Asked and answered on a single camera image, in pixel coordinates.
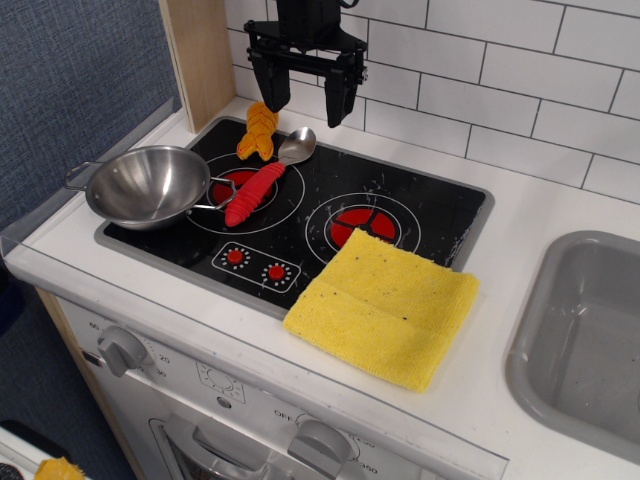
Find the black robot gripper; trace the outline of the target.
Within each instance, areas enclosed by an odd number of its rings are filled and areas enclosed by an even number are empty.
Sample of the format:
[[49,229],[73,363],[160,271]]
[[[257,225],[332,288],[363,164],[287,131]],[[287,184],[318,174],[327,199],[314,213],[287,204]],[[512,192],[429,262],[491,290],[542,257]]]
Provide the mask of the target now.
[[337,127],[354,107],[358,85],[366,78],[365,41],[341,27],[344,9],[355,1],[278,1],[277,18],[249,20],[248,58],[269,110],[290,101],[291,70],[325,76],[327,123]]

